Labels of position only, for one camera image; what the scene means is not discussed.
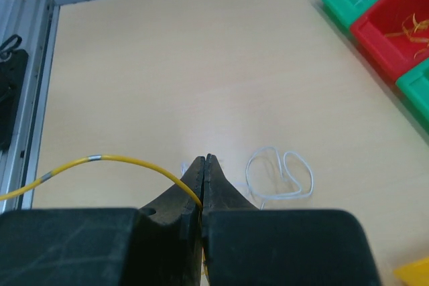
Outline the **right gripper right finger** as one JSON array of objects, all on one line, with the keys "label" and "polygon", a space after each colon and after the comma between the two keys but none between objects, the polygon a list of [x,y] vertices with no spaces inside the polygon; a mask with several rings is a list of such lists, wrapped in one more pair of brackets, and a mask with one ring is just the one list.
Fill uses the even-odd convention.
[{"label": "right gripper right finger", "polygon": [[211,285],[258,285],[261,211],[225,177],[216,155],[204,166],[202,246]]}]

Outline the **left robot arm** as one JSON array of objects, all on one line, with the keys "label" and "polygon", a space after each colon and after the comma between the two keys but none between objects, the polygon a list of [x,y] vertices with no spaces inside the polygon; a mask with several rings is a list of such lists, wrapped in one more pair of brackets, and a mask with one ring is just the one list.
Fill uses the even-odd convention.
[{"label": "left robot arm", "polygon": [[28,53],[19,49],[22,37],[13,34],[1,44],[1,150],[9,149],[21,90],[27,68]]}]

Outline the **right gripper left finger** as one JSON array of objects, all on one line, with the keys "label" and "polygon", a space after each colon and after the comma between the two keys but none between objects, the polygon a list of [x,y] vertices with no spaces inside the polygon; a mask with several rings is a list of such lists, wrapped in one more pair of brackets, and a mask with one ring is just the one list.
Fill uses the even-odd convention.
[{"label": "right gripper left finger", "polygon": [[135,229],[136,285],[199,285],[200,208],[173,185],[140,209]]}]

